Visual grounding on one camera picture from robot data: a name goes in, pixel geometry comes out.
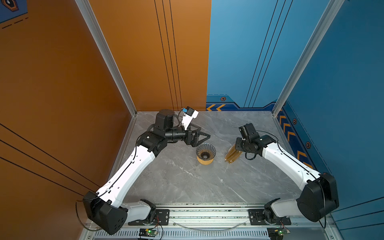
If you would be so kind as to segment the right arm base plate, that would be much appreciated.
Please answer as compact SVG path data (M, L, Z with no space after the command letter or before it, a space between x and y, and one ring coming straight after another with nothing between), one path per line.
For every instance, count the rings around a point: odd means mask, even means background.
M249 209L249 219L252 226L256 225L291 225L289 217L277 217L273 212L266 209Z

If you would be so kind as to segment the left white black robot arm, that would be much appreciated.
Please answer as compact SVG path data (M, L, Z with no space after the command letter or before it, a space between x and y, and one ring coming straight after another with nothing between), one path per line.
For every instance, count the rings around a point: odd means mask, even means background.
M182 116L173 110L163 109L156 115L155 123L142 133L125 163L96 192L88 192L82 199L88 219L109 235L117 233L125 223L143 221L152 224L156 217L156 205L148 200L129 203L123 200L144 169L169 144L183 141L197 147L211 136L192 123L198 111L187 107Z

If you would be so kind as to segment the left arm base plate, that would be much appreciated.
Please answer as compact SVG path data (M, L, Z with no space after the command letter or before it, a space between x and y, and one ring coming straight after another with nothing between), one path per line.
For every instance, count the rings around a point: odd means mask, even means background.
M155 218L152 221L145 220L136 220L129 222L129 226L155 226L157 223L160 223L162 226L167 226L169 224L170 210L169 209L159 209L156 210Z

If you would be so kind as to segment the black ribbed coffee dripper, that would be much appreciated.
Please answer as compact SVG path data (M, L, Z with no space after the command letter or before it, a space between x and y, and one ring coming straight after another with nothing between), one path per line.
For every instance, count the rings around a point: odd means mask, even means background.
M209 143L203 143L196 149L197 158L202 161L213 160L216 156L216 148Z

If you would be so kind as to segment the wooden ring dripper stand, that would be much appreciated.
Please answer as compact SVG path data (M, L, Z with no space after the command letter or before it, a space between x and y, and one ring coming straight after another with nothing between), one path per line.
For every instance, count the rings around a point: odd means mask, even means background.
M202 165L209 165L214 161L214 158L201 159L199 156L197 156L197 160Z

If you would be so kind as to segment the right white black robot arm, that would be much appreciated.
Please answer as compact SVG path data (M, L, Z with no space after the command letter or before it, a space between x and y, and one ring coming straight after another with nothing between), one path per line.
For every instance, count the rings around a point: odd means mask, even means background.
M261 156L282 170L301 190L297 199L274 199L264 206L263 219L267 224L279 223L284 217L305 217L318 222L340 206L336 179L319 173L300 162L281 147L272 134L261 136L253 124L239 128L235 150Z

